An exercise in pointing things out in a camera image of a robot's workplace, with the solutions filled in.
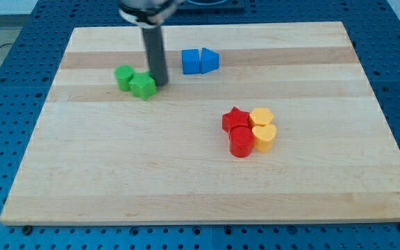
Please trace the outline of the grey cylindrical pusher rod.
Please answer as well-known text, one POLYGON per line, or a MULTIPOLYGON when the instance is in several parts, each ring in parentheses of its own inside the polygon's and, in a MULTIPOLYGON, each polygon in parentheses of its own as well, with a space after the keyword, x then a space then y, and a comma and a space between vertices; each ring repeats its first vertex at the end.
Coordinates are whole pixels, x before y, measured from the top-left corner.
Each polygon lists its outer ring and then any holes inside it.
POLYGON ((158 87, 168 84, 167 61, 160 26, 142 28, 142 37, 147 55, 149 74, 158 87))

